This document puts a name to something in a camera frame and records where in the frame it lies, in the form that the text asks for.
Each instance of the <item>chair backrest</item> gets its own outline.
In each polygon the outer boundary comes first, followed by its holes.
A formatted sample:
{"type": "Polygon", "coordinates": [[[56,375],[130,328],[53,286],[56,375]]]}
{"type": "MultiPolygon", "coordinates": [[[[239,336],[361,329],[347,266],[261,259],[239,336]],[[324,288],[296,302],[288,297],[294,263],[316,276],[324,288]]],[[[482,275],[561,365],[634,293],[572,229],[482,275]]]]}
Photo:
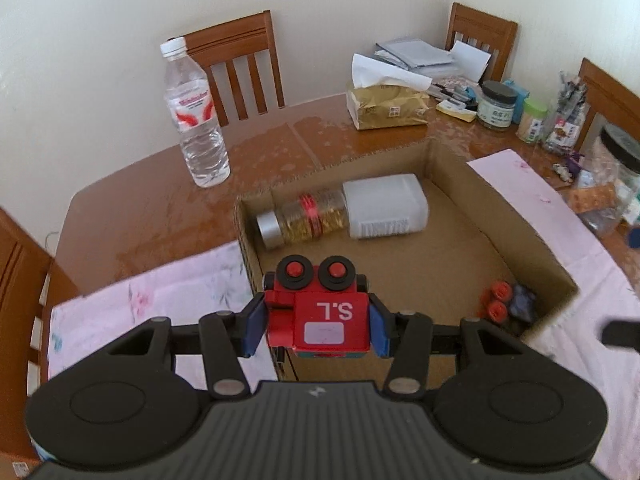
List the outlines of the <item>chair backrest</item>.
{"type": "Polygon", "coordinates": [[[40,294],[51,257],[0,208],[0,478],[12,462],[39,462],[24,427],[28,362],[34,319],[42,318],[40,294]]]}
{"type": "Polygon", "coordinates": [[[640,140],[640,97],[587,58],[582,60],[580,77],[587,83],[587,102],[591,107],[575,149],[582,147],[597,114],[640,140]]]}
{"type": "Polygon", "coordinates": [[[502,81],[517,30],[516,22],[455,2],[451,7],[446,49],[450,50],[453,47],[456,33],[462,34],[463,43],[472,43],[476,40],[474,46],[492,54],[482,80],[502,81]]]}
{"type": "Polygon", "coordinates": [[[233,60],[238,57],[246,56],[247,58],[249,76],[251,77],[251,85],[254,90],[255,104],[258,113],[263,114],[267,112],[267,104],[264,99],[264,91],[262,90],[255,53],[263,50],[269,51],[278,106],[284,108],[284,95],[282,94],[280,68],[278,66],[276,44],[273,38],[270,10],[265,10],[253,16],[239,18],[232,22],[203,28],[202,30],[187,34],[184,39],[187,42],[188,54],[207,72],[213,103],[216,107],[221,126],[226,126],[229,120],[225,107],[222,104],[213,72],[211,71],[211,67],[218,63],[225,63],[238,118],[244,120],[248,117],[244,98],[242,97],[242,90],[238,81],[238,73],[236,72],[233,62],[233,60]]]}

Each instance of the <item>cardboard box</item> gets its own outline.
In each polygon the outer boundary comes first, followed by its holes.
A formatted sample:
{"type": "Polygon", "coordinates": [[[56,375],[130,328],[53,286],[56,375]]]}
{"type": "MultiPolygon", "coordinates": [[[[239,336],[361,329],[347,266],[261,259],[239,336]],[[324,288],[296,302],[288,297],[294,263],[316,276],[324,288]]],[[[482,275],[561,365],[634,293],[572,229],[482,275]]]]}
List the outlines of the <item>cardboard box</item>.
{"type": "Polygon", "coordinates": [[[425,92],[396,85],[351,88],[347,110],[356,130],[427,124],[431,97],[425,92]]]}
{"type": "MultiPolygon", "coordinates": [[[[412,310],[439,324],[475,317],[479,296],[494,280],[518,280],[538,295],[536,310],[547,322],[577,293],[577,285],[551,250],[502,196],[466,162],[436,139],[377,152],[238,200],[234,212],[242,254],[254,291],[262,274],[288,254],[319,264],[341,254],[369,278],[370,291],[393,312],[412,310]],[[267,251],[255,216],[302,192],[339,188],[347,180],[415,173],[430,208],[423,232],[353,240],[348,231],[267,251]]],[[[362,359],[304,359],[290,355],[284,380],[373,379],[382,385],[390,360],[370,352],[362,359]]],[[[455,373],[450,357],[431,359],[428,384],[438,387],[455,373]]]]}

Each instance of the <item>white plastic bottle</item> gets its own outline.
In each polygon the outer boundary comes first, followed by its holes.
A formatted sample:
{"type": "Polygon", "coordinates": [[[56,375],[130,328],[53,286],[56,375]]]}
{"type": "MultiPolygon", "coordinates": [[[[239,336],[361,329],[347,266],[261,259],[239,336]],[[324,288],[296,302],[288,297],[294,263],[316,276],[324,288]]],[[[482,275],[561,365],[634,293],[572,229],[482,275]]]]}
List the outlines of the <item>white plastic bottle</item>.
{"type": "Polygon", "coordinates": [[[180,147],[194,182],[215,186],[229,176],[229,158],[220,132],[207,74],[187,55],[184,38],[160,46],[168,61],[164,100],[180,133],[180,147]]]}

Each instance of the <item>white tissue paper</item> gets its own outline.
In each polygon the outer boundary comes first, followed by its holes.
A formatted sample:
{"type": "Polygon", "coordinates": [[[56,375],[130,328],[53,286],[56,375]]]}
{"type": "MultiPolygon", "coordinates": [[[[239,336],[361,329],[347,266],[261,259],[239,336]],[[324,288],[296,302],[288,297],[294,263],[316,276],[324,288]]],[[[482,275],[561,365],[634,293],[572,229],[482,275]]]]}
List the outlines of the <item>white tissue paper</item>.
{"type": "Polygon", "coordinates": [[[367,88],[375,85],[406,86],[418,92],[426,91],[431,86],[431,78],[414,74],[370,57],[353,55],[351,78],[354,88],[367,88]]]}

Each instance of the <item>wooden table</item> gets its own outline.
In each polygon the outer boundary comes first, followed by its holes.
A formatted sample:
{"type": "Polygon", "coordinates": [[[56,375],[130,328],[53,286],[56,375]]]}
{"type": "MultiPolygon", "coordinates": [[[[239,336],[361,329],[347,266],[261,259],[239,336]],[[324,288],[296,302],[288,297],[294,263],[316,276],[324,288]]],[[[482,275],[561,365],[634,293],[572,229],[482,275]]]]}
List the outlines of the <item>wooden table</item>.
{"type": "MultiPolygon", "coordinates": [[[[178,146],[91,184],[73,198],[60,236],[44,312],[44,355],[53,306],[235,239],[236,196],[300,174],[430,136],[469,160],[514,149],[549,184],[563,186],[551,168],[558,160],[513,132],[493,132],[434,108],[428,115],[428,126],[358,132],[345,96],[332,96],[226,126],[231,176],[219,186],[197,187],[178,146]]],[[[638,253],[621,234],[604,245],[637,287],[638,253]]]]}

